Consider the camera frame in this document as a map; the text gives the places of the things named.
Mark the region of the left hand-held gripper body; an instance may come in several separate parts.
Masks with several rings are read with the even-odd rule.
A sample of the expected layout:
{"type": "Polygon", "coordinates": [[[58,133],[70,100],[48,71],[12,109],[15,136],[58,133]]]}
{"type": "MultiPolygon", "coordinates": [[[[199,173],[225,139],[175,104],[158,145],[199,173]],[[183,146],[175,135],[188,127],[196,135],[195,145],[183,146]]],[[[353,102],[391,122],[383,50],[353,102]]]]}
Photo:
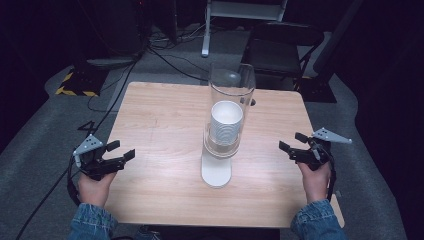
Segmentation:
{"type": "Polygon", "coordinates": [[[107,152],[106,145],[94,135],[88,135],[73,151],[76,166],[86,176],[100,181],[106,174],[123,170],[126,162],[124,157],[106,160],[103,155],[107,152]]]}

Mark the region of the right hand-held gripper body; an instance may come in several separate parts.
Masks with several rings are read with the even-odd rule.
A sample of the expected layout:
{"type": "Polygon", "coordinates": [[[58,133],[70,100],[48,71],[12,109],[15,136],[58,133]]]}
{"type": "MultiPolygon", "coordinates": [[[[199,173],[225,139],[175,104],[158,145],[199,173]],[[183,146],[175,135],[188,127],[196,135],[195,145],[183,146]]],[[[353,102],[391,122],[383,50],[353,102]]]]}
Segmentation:
{"type": "Polygon", "coordinates": [[[331,154],[332,143],[352,143],[350,138],[343,137],[324,127],[314,131],[308,137],[309,142],[306,144],[309,148],[305,150],[291,147],[293,149],[293,154],[289,156],[289,158],[295,162],[307,164],[312,171],[317,170],[320,166],[333,160],[331,154]]]}

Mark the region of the person's left hand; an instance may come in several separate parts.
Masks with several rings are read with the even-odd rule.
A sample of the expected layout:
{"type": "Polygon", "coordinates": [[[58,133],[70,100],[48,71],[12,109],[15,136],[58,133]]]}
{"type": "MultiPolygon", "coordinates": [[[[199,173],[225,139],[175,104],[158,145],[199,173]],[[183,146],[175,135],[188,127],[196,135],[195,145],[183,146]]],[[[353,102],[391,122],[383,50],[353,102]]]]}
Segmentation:
{"type": "Polygon", "coordinates": [[[80,201],[103,208],[109,196],[110,185],[116,175],[117,173],[110,173],[100,181],[96,181],[81,174],[78,180],[80,201]]]}

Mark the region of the person's right hand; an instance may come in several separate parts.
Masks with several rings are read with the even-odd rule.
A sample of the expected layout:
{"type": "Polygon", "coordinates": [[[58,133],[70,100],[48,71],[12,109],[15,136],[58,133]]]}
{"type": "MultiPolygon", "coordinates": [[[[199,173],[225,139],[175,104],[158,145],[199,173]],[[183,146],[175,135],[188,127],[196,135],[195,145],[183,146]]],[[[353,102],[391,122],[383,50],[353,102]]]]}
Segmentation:
{"type": "Polygon", "coordinates": [[[329,164],[325,163],[315,171],[312,171],[305,163],[298,163],[297,166],[302,174],[307,203],[324,200],[327,197],[327,187],[331,176],[329,164]]]}

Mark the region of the stack of white paper cups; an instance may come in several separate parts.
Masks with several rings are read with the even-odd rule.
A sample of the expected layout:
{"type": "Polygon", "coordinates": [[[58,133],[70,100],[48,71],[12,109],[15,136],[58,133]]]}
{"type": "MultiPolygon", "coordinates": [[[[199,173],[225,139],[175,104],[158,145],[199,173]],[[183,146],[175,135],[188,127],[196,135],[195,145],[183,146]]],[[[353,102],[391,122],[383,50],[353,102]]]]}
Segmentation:
{"type": "Polygon", "coordinates": [[[238,138],[242,108],[233,101],[219,101],[211,109],[209,136],[218,145],[231,145],[238,138]]]}

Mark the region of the clear tube cup dispenser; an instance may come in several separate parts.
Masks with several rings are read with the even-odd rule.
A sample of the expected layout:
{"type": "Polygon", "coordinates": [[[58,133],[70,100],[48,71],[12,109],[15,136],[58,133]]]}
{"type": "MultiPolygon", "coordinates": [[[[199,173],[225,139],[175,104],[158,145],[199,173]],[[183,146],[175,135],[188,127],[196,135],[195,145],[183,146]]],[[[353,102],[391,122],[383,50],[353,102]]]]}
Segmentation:
{"type": "Polygon", "coordinates": [[[201,155],[201,177],[212,188],[225,186],[232,177],[232,157],[237,154],[245,121],[256,88],[254,68],[240,64],[234,69],[222,64],[212,63],[208,80],[209,96],[206,105],[206,118],[203,130],[203,149],[201,155]],[[218,145],[209,136],[211,109],[219,101],[233,101],[243,110],[243,120],[238,138],[231,145],[218,145]]]}

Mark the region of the person's shoe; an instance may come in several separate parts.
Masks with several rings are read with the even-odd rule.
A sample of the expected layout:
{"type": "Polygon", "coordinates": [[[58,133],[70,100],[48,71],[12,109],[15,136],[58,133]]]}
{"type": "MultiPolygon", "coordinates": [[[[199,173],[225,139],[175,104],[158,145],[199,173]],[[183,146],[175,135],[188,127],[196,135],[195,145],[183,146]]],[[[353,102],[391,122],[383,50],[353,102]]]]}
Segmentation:
{"type": "Polygon", "coordinates": [[[161,234],[157,231],[152,231],[148,226],[140,226],[135,233],[134,240],[162,240],[161,234]]]}

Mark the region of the dark slanted stand pole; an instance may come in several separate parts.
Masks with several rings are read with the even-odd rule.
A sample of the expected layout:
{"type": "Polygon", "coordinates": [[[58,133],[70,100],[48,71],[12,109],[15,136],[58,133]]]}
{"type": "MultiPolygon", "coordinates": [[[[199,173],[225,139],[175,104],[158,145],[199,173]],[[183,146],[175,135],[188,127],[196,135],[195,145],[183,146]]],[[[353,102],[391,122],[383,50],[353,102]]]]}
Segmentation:
{"type": "Polygon", "coordinates": [[[347,31],[363,1],[364,0],[353,0],[315,61],[313,69],[319,77],[322,77],[329,72],[331,68],[331,58],[336,53],[337,47],[341,42],[343,35],[347,31]]]}

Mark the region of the dark computer case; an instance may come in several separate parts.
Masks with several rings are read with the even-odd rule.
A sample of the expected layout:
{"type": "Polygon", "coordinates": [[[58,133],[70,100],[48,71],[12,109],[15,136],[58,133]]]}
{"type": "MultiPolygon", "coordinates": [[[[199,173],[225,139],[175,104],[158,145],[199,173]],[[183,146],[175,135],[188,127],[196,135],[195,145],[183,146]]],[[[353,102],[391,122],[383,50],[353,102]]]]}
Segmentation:
{"type": "Polygon", "coordinates": [[[103,40],[118,55],[139,55],[150,31],[146,0],[98,0],[95,4],[103,40]]]}

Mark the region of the white metal stand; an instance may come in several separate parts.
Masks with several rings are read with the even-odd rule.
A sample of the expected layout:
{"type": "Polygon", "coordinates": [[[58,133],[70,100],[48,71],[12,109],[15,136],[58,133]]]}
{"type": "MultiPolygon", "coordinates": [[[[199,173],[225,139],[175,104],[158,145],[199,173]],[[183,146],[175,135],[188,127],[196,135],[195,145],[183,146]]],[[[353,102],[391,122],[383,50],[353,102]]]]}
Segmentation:
{"type": "Polygon", "coordinates": [[[209,56],[211,39],[211,21],[213,17],[228,17],[253,20],[282,21],[288,0],[279,0],[278,4],[225,2],[207,0],[205,8],[205,33],[201,50],[202,57],[209,56]]]}

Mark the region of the black stand base plate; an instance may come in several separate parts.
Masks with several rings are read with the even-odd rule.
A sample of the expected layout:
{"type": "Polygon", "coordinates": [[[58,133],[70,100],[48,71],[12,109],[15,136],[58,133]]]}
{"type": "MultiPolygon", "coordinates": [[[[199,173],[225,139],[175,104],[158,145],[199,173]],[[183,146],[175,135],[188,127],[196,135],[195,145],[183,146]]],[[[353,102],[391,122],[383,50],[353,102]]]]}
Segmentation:
{"type": "Polygon", "coordinates": [[[296,81],[295,89],[301,94],[305,102],[337,102],[328,82],[321,82],[310,77],[302,77],[296,81]]]}

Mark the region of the black yellow striped base plate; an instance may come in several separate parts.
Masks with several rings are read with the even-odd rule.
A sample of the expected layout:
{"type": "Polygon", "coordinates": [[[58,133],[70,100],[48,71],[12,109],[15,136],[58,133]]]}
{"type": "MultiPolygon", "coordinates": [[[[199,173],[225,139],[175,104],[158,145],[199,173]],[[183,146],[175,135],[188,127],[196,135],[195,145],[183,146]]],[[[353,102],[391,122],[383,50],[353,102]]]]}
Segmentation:
{"type": "Polygon", "coordinates": [[[80,71],[71,68],[56,90],[56,95],[89,96],[100,95],[102,86],[109,74],[108,70],[80,71]]]}

